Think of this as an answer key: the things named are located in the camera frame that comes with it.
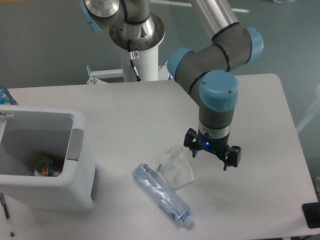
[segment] clear plastic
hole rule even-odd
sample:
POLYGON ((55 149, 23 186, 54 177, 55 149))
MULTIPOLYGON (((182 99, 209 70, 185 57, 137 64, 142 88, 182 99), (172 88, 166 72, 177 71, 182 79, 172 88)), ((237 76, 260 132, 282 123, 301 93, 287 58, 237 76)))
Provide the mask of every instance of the clear plastic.
POLYGON ((176 145, 161 156, 160 171, 173 189, 181 188, 194 181, 194 172, 181 145, 176 145))
POLYGON ((18 105, 8 89, 0 85, 0 104, 18 105))
POLYGON ((189 205, 147 164, 140 164, 132 176, 176 223, 191 226, 193 217, 189 205))

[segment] bottle cap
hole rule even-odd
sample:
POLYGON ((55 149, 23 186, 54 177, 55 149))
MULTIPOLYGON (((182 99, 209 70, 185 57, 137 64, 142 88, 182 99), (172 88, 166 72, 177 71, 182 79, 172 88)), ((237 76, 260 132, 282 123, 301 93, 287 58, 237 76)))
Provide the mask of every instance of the bottle cap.
POLYGON ((186 219, 183 221, 184 225, 187 228, 190 228, 193 222, 194 222, 194 216, 192 216, 191 214, 189 214, 189 216, 187 216, 186 219))

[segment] trash in bin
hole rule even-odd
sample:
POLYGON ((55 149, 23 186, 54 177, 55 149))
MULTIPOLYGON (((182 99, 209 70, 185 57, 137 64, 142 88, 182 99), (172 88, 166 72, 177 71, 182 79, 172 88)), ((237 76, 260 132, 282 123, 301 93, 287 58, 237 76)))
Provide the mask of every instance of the trash in bin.
POLYGON ((57 177, 62 173, 65 158, 48 153, 42 153, 40 159, 32 168, 31 176, 57 177))

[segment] blue joint cap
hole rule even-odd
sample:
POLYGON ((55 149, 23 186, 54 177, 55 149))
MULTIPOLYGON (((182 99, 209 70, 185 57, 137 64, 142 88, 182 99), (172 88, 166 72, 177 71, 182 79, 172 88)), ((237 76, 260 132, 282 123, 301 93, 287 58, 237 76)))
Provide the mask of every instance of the blue joint cap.
POLYGON ((91 29, 94 31, 94 32, 99 32, 101 31, 101 28, 96 24, 96 22, 92 19, 92 17, 90 16, 90 14, 88 13, 88 10, 85 6, 85 3, 83 0, 80 0, 79 2, 79 5, 81 7, 81 10, 86 18, 86 20, 88 21, 91 29))
POLYGON ((246 30, 249 32, 251 37, 251 56, 248 63, 252 62, 253 60, 257 59, 262 51, 264 50, 264 40, 255 28, 247 27, 246 30))
POLYGON ((202 102, 211 110, 225 113, 235 108, 238 101, 238 81, 223 70, 214 70, 203 76, 199 87, 202 102))
POLYGON ((176 79, 176 71, 178 69, 179 63, 184 58, 184 56, 191 52, 192 50, 188 47, 181 47, 175 50, 168 59, 168 63, 166 65, 170 75, 176 79))

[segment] black cable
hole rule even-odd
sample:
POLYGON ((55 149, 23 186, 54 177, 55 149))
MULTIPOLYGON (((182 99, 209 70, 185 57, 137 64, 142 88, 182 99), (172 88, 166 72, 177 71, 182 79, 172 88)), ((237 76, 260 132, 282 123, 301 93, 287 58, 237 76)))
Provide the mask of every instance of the black cable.
MULTIPOLYGON (((130 47, 131 40, 128 39, 127 43, 128 43, 128 45, 127 45, 128 53, 130 53, 131 52, 131 47, 130 47)), ((136 81, 137 82, 142 82, 142 79, 139 77, 138 70, 137 70, 137 68, 136 68, 136 66, 134 64, 134 61, 132 59, 130 59, 130 64, 131 64, 131 67, 132 67, 132 69, 134 71, 134 74, 135 74, 135 77, 136 77, 136 81)))

